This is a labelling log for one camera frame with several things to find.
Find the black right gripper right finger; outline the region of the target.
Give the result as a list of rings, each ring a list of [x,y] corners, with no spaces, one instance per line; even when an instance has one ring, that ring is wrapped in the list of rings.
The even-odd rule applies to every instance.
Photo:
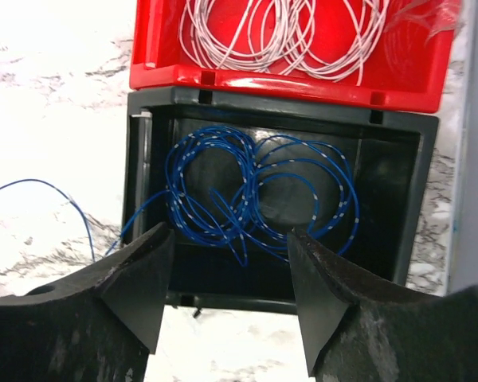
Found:
[[[288,254],[310,377],[478,381],[478,285],[444,297],[411,290],[300,230]]]

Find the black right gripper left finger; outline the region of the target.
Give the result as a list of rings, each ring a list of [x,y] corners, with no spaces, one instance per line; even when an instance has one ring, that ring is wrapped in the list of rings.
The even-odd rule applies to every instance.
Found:
[[[1,297],[0,381],[143,380],[173,258],[161,223],[77,272]]]

